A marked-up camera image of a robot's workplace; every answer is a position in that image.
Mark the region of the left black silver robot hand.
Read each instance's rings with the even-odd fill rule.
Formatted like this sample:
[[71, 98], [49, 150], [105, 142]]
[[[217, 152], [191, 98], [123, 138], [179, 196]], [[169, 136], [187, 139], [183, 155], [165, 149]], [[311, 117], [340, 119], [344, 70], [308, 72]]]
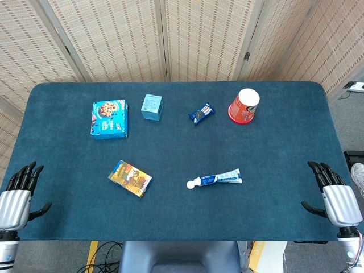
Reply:
[[1, 192], [1, 231], [20, 231], [28, 222], [49, 211], [51, 202], [39, 210], [30, 211], [31, 200], [43, 168], [43, 165], [37, 167], [34, 161], [12, 175], [6, 189]]

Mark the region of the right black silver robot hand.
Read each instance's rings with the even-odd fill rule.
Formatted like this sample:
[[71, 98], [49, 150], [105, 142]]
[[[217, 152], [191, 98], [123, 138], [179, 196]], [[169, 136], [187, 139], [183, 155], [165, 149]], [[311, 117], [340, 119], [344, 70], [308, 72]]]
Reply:
[[338, 228], [356, 227], [362, 221], [357, 199], [351, 186], [325, 163], [308, 162], [324, 200], [324, 209], [317, 209], [302, 201], [309, 213], [327, 218]]

